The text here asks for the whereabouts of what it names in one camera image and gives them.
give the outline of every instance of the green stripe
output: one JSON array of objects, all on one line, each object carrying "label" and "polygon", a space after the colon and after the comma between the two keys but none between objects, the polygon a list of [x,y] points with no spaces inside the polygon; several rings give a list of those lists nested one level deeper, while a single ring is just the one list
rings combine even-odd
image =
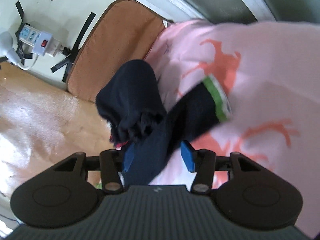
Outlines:
[{"label": "green stripe", "polygon": [[219,120],[219,122],[224,122],[228,118],[226,114],[223,112],[223,105],[224,105],[224,100],[222,99],[219,91],[216,89],[215,85],[213,84],[212,80],[210,77],[206,77],[202,83],[206,87],[206,89],[209,91],[211,94],[215,104],[216,104],[216,116]]}]

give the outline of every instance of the black tape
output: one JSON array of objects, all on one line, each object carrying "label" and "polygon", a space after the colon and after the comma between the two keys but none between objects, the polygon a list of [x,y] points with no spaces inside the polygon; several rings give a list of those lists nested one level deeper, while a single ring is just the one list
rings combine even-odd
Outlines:
[{"label": "black tape", "polygon": [[8,58],[7,57],[0,57],[0,63],[7,61]]},{"label": "black tape", "polygon": [[28,53],[24,55],[24,59],[32,59],[32,53]]},{"label": "black tape", "polygon": [[20,18],[21,18],[21,20],[23,21],[24,11],[23,11],[23,9],[22,9],[22,6],[21,6],[20,1],[17,1],[17,2],[16,2],[16,7],[17,7],[17,9],[18,9]]},{"label": "black tape", "polygon": [[87,18],[87,20],[85,21],[84,25],[82,26],[82,29],[76,39],[75,44],[73,45],[72,50],[70,50],[69,48],[64,48],[63,49],[63,55],[68,55],[64,60],[62,60],[61,62],[59,62],[58,64],[56,64],[55,66],[53,66],[51,68],[51,72],[54,73],[57,70],[59,70],[60,68],[62,68],[63,66],[67,65],[66,70],[64,72],[63,78],[62,78],[62,82],[66,82],[67,81],[67,77],[68,74],[72,68],[72,65],[74,63],[74,61],[76,60],[76,57],[78,56],[79,53],[79,45],[81,43],[81,40],[84,36],[84,34],[86,33],[86,31],[88,30],[90,24],[92,23],[93,19],[95,18],[96,14],[95,13],[90,13],[89,17]]}]

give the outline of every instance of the black circular pad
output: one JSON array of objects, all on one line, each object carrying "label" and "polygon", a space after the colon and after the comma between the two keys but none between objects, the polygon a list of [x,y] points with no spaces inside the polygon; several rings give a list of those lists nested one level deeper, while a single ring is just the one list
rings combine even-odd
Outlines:
[{"label": "black circular pad", "polygon": [[255,185],[243,191],[243,198],[249,204],[268,207],[276,204],[280,199],[279,192],[266,185]]},{"label": "black circular pad", "polygon": [[217,190],[215,201],[233,222],[259,230],[294,224],[302,208],[300,192],[271,172],[242,172]]},{"label": "black circular pad", "polygon": [[23,223],[40,228],[74,224],[96,207],[95,188],[72,172],[41,173],[18,187],[11,208]]}]

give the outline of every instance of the pink blanket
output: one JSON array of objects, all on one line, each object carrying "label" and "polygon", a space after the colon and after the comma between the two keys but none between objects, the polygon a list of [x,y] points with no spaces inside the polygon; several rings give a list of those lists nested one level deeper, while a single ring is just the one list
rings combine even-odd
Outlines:
[{"label": "pink blanket", "polygon": [[[241,152],[297,187],[304,200],[297,225],[320,230],[320,26],[292,23],[212,25],[193,20],[167,28],[146,61],[167,110],[213,74],[227,94],[233,119],[192,144],[218,155]],[[180,150],[153,184],[186,184],[194,174]],[[216,172],[213,187],[227,181]]]}]

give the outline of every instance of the orange pattern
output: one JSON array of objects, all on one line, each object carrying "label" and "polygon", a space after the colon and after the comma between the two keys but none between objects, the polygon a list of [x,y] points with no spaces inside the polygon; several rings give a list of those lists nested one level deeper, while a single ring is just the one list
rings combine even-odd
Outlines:
[{"label": "orange pattern", "polygon": [[[288,148],[291,147],[291,136],[299,136],[299,132],[295,129],[288,129],[285,127],[285,125],[291,125],[292,120],[291,119],[283,119],[279,121],[271,121],[271,122],[265,122],[262,125],[255,127],[255,128],[248,128],[237,140],[237,142],[231,147],[230,140],[227,141],[225,146],[221,148],[220,144],[212,138],[210,133],[206,133],[199,137],[197,140],[195,140],[192,143],[192,146],[195,149],[209,149],[213,152],[215,152],[218,156],[229,156],[230,152],[241,152],[242,154],[246,155],[248,158],[254,160],[255,162],[259,163],[261,161],[269,162],[268,157],[265,154],[257,153],[257,154],[249,154],[246,152],[243,152],[241,150],[242,144],[250,137],[254,137],[258,134],[264,133],[266,131],[274,131],[280,136],[284,136],[285,142]],[[270,170],[273,170],[273,166],[269,164]],[[216,180],[214,181],[214,184],[212,185],[212,188],[217,188],[224,182],[228,180],[227,173],[226,172],[217,172],[215,174]]]},{"label": "orange pattern", "polygon": [[216,77],[223,87],[226,95],[228,95],[236,80],[236,71],[240,65],[241,54],[237,51],[235,51],[236,56],[232,54],[224,54],[221,50],[221,41],[207,39],[202,41],[200,45],[206,43],[211,43],[215,48],[214,61],[211,63],[201,61],[196,67],[184,73],[182,78],[185,78],[196,69],[203,69],[206,76],[212,74]]},{"label": "orange pattern", "polygon": [[[204,71],[205,76],[210,74],[214,75],[215,78],[219,81],[221,86],[223,87],[226,95],[228,96],[231,89],[234,86],[236,80],[236,71],[239,68],[241,54],[237,51],[234,52],[235,56],[232,54],[224,54],[222,52],[222,42],[215,41],[212,39],[207,39],[200,43],[200,46],[210,43],[215,48],[214,60],[211,63],[208,62],[199,62],[199,64],[187,71],[182,75],[182,79],[185,78],[187,75],[195,71],[196,69],[202,69]],[[175,91],[179,97],[182,97],[182,93],[177,89]],[[273,164],[269,163],[269,159],[265,154],[256,153],[256,154],[249,154],[242,151],[243,143],[258,134],[264,133],[266,131],[273,131],[280,136],[284,136],[285,143],[288,148],[291,147],[291,136],[298,136],[299,132],[294,129],[288,129],[285,125],[291,125],[291,119],[283,119],[279,121],[270,121],[265,122],[262,125],[255,127],[255,128],[248,128],[236,141],[234,145],[231,146],[231,141],[228,140],[227,143],[221,147],[220,144],[210,135],[210,133],[206,133],[196,139],[192,146],[195,149],[209,149],[214,151],[218,156],[229,156],[230,152],[241,152],[242,154],[246,155],[250,159],[254,160],[255,162],[266,162],[268,163],[268,167],[270,170],[273,169]],[[216,172],[215,173],[215,180],[212,188],[217,188],[221,186],[221,184],[225,183],[228,180],[227,172]]]}]

